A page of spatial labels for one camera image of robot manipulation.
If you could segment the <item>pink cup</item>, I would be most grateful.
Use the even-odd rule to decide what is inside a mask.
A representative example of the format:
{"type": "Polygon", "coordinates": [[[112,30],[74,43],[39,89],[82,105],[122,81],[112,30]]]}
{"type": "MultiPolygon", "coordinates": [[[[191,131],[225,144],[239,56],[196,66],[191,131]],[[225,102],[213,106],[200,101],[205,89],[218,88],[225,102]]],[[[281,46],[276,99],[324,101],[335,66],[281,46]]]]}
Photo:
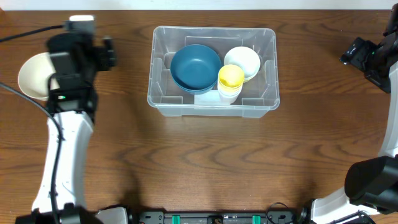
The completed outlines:
{"type": "Polygon", "coordinates": [[[237,99],[232,99],[232,100],[223,100],[222,98],[220,98],[220,102],[224,105],[230,105],[232,103],[234,103],[237,99]]]}

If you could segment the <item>cream large bowl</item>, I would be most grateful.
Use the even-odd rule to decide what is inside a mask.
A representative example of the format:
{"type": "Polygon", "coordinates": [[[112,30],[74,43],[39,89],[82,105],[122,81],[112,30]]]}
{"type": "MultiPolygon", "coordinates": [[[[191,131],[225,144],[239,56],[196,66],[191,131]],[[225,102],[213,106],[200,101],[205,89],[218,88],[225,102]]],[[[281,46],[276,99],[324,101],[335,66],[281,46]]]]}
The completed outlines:
{"type": "Polygon", "coordinates": [[[21,67],[18,74],[18,85],[25,95],[42,101],[47,101],[49,94],[47,81],[55,73],[50,54],[37,54],[21,67]]]}

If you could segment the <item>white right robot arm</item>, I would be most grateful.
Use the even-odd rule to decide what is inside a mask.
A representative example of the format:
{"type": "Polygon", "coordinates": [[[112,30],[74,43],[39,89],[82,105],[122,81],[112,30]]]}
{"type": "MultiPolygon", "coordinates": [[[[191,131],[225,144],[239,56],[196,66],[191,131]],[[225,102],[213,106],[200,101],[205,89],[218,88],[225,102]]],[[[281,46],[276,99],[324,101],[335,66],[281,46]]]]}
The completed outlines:
{"type": "Polygon", "coordinates": [[[380,43],[356,38],[340,57],[365,79],[389,94],[383,142],[373,158],[355,162],[342,188],[316,198],[295,216],[294,223],[373,223],[374,215],[397,212],[397,6],[393,5],[380,43]]]}

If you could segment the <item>blue large bowl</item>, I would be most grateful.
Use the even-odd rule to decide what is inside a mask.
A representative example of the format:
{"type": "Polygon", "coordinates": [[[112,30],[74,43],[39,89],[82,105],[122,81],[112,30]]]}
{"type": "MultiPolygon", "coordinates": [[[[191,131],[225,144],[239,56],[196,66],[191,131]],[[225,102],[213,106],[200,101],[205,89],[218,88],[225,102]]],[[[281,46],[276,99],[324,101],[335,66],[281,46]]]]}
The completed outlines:
{"type": "Polygon", "coordinates": [[[201,94],[204,94],[204,93],[206,93],[206,92],[212,90],[212,89],[215,87],[215,85],[216,85],[216,82],[214,82],[212,85],[210,85],[210,86],[208,86],[208,87],[206,87],[206,88],[194,90],[194,89],[192,89],[192,88],[184,87],[183,85],[179,84],[179,82],[176,81],[176,80],[174,80],[174,83],[175,83],[181,90],[186,91],[186,92],[188,92],[189,94],[193,94],[193,95],[201,95],[201,94]]]}
{"type": "Polygon", "coordinates": [[[170,73],[179,84],[198,90],[216,82],[221,67],[221,59],[213,49],[193,44],[183,47],[174,55],[170,73]]]}

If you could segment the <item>white small bowl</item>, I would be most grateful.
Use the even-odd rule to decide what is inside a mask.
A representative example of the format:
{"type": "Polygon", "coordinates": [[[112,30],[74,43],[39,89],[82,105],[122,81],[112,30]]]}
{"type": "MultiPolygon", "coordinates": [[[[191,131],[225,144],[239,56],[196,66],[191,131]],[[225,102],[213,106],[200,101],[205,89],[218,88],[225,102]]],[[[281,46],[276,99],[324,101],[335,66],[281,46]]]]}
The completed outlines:
{"type": "Polygon", "coordinates": [[[257,75],[261,67],[261,59],[253,49],[239,46],[227,52],[224,57],[224,65],[240,67],[244,72],[244,82],[248,82],[257,75]]]}

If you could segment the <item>yellow cup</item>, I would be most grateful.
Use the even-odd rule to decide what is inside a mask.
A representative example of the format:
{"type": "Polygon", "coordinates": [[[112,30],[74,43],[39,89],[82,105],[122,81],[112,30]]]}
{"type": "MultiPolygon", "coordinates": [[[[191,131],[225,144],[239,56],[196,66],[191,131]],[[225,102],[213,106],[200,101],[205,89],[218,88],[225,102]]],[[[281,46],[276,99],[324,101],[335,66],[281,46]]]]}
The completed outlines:
{"type": "Polygon", "coordinates": [[[229,87],[229,86],[223,85],[221,82],[218,82],[217,87],[218,87],[218,89],[222,88],[222,89],[227,90],[227,91],[233,91],[233,90],[236,90],[236,89],[239,89],[239,88],[242,89],[243,86],[240,85],[240,86],[236,86],[236,87],[229,87]]]}
{"type": "Polygon", "coordinates": [[[240,88],[243,85],[244,78],[243,69],[237,65],[225,65],[218,72],[218,81],[227,90],[240,88]]]}

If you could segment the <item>clear plastic storage bin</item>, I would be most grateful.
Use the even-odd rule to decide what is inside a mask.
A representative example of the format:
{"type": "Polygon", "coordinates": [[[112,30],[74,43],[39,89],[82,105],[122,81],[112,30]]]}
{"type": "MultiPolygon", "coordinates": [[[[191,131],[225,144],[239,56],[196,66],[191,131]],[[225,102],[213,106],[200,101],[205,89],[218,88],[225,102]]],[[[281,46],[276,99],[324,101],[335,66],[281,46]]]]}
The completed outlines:
{"type": "Polygon", "coordinates": [[[154,29],[147,102],[164,116],[240,116],[261,118],[280,105],[277,39],[270,28],[158,26],[154,29]],[[217,88],[193,95],[173,81],[170,64],[187,45],[212,48],[220,58],[234,47],[249,47],[261,59],[257,75],[244,83],[237,100],[224,105],[217,88]]]}

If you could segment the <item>light blue cup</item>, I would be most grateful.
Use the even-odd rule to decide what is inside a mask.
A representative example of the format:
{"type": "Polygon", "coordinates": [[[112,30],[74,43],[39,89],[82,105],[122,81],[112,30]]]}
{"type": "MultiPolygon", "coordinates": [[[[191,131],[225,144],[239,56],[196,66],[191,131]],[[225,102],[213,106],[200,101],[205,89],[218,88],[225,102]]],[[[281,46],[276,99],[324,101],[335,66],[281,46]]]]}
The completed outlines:
{"type": "Polygon", "coordinates": [[[239,96],[240,91],[233,92],[233,93],[232,92],[219,91],[218,93],[220,95],[220,98],[222,98],[223,100],[232,100],[232,99],[236,99],[239,96]]]}

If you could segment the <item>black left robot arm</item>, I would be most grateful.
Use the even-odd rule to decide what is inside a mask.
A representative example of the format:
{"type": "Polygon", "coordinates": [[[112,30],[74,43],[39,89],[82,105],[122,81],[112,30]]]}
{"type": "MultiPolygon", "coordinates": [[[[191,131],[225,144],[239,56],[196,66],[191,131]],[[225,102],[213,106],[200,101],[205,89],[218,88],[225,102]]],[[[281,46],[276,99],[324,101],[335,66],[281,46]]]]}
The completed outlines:
{"type": "Polygon", "coordinates": [[[46,101],[49,143],[39,192],[29,215],[16,223],[130,223],[122,206],[96,213],[86,209],[83,173],[94,130],[98,72],[116,64],[113,41],[96,47],[86,32],[67,32],[47,41],[48,51],[26,61],[18,85],[28,99],[46,101]]]}

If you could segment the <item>cream cup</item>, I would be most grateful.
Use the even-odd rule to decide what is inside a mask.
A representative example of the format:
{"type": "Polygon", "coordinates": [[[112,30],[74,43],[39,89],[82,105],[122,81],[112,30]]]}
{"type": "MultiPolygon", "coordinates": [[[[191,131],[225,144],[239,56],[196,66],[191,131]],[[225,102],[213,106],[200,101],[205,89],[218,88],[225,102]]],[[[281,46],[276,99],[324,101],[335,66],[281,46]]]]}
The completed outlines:
{"type": "Polygon", "coordinates": [[[218,89],[218,93],[222,97],[232,98],[232,97],[238,96],[241,93],[241,90],[242,89],[239,88],[239,89],[236,89],[236,90],[233,90],[233,91],[227,91],[227,90],[224,90],[222,88],[219,88],[218,89]]]}

